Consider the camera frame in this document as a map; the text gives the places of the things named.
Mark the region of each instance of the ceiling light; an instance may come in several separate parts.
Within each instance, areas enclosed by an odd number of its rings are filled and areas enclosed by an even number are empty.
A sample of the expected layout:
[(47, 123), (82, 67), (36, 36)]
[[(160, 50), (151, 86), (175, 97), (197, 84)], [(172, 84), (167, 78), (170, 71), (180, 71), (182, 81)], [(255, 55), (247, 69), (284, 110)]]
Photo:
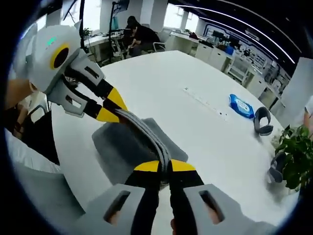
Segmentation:
[(246, 37), (248, 37), (249, 39), (251, 39), (251, 40), (253, 40), (254, 42), (256, 42), (257, 44), (259, 44), (261, 47), (263, 47), (265, 50), (267, 50), (272, 56), (274, 56), (276, 59), (278, 59), (278, 57), (277, 57), (276, 55), (274, 55), (269, 49), (267, 49), (265, 46), (263, 46), (261, 43), (259, 43), (259, 42), (256, 41), (255, 39), (251, 38), (249, 35), (247, 35), (247, 34), (241, 32), (241, 31), (239, 31), (239, 30), (237, 30), (237, 29), (235, 29), (235, 28), (233, 28), (233, 27), (230, 27), (230, 26), (228, 26), (228, 25), (226, 25), (226, 24), (220, 23), (220, 22), (218, 22), (218, 21), (214, 21), (214, 20), (207, 19), (207, 18), (204, 18), (204, 17), (199, 17), (199, 18), (200, 18), (200, 19), (204, 19), (204, 20), (208, 20), (208, 21), (212, 21), (212, 22), (215, 22), (215, 23), (218, 23), (218, 24), (221, 24), (221, 25), (224, 25), (224, 26), (226, 26), (226, 27), (228, 27), (228, 28), (231, 28), (232, 30), (235, 30), (236, 32), (239, 32), (239, 33), (241, 33), (241, 34), (244, 34)]
[(221, 15), (224, 15), (224, 16), (227, 16), (227, 17), (230, 17), (234, 20), (237, 20), (251, 28), (253, 28), (254, 30), (256, 30), (257, 32), (261, 33), (264, 37), (266, 37), (267, 39), (269, 39), (272, 43), (274, 43), (290, 60), (292, 63), (295, 64), (295, 62), (293, 61), (293, 59), (287, 54), (287, 52), (285, 52), (276, 42), (273, 41), (273, 39), (271, 39), (269, 36), (267, 36), (266, 34), (264, 34), (263, 32), (261, 32), (260, 30), (256, 29), (255, 27), (249, 25), (248, 23), (242, 21), (242, 20), (239, 20), (233, 16), (230, 16), (228, 14), (225, 14), (225, 13), (222, 13), (222, 12), (219, 12), (219, 11), (214, 11), (214, 10), (211, 10), (211, 9), (206, 9), (206, 8), (202, 8), (202, 7), (197, 7), (197, 6), (186, 6), (186, 5), (176, 5), (178, 7), (190, 7), (190, 8), (195, 8), (195, 9), (200, 9), (200, 10), (205, 10), (205, 11), (211, 11), (211, 12), (214, 12), (214, 13), (218, 13), (218, 14), (221, 14)]
[(243, 6), (241, 6), (241, 5), (235, 4), (235, 3), (230, 2), (230, 1), (228, 1), (228, 0), (217, 0), (217, 1), (222, 1), (222, 2), (225, 2), (225, 3), (227, 3), (227, 4), (231, 4), (231, 5), (234, 5), (234, 6), (236, 6), (236, 7), (240, 7), (240, 8), (242, 8), (242, 9), (244, 9), (244, 10), (246, 10), (246, 11), (249, 11), (249, 12), (253, 13), (254, 15), (260, 17), (260, 18), (263, 19), (264, 21), (266, 21), (266, 22), (268, 22), (269, 24), (271, 24), (272, 26), (274, 26), (277, 30), (279, 30), (286, 38), (289, 39), (289, 41), (292, 42), (292, 44), (299, 50), (299, 52), (302, 53), (302, 51), (301, 51), (300, 48), (296, 45), (296, 43), (294, 43), (294, 41), (291, 40), (291, 38), (288, 37), (288, 35), (287, 35), (286, 33), (284, 33), (279, 27), (277, 27), (276, 25), (274, 25), (274, 24), (273, 24), (271, 21), (269, 21), (268, 19), (264, 18), (263, 16), (259, 15), (258, 13), (254, 12), (254, 11), (252, 11), (252, 10), (246, 8), (246, 7), (243, 7)]

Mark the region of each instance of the mesh chair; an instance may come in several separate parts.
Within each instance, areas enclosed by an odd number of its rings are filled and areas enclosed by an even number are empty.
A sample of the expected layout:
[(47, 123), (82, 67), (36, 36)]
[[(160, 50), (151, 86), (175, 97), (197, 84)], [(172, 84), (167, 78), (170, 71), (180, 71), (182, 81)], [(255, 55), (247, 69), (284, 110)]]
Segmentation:
[(170, 29), (164, 28), (160, 33), (157, 34), (160, 38), (160, 42), (153, 43), (153, 48), (155, 50), (154, 52), (166, 51), (166, 42), (169, 39), (171, 32), (172, 31)]

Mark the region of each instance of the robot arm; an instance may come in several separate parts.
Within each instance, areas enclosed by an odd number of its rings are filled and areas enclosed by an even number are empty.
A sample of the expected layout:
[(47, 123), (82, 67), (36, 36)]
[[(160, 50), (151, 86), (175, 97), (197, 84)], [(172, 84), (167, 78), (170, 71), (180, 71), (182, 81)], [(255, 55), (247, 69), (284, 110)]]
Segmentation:
[[(27, 77), (47, 100), (62, 105), (66, 113), (78, 117), (86, 113), (98, 121), (119, 122), (112, 111), (127, 108), (118, 91), (105, 81), (100, 67), (80, 49), (78, 28), (79, 24), (54, 25), (37, 32), (37, 25), (32, 25), (18, 45), (13, 68), (18, 77)], [(103, 105), (73, 89), (65, 76), (83, 83), (104, 100)]]

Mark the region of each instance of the blue wipes package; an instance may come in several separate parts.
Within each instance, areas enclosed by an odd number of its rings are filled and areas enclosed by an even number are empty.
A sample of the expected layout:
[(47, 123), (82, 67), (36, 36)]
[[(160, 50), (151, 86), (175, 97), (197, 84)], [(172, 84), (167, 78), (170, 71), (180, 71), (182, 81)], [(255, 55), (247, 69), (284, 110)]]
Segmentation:
[(236, 95), (230, 94), (230, 107), (241, 116), (252, 119), (254, 118), (254, 111), (251, 105), (239, 99)]

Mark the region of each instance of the gray headset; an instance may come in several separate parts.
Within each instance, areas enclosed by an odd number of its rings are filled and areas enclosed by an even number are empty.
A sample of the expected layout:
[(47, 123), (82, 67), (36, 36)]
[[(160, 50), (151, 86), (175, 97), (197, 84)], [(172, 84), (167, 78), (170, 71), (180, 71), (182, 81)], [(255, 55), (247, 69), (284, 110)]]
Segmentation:
[[(268, 124), (260, 127), (260, 121), (262, 118), (268, 119)], [(273, 131), (273, 126), (270, 125), (270, 112), (266, 107), (261, 107), (255, 112), (254, 117), (254, 131), (258, 133), (260, 136), (268, 136)]]

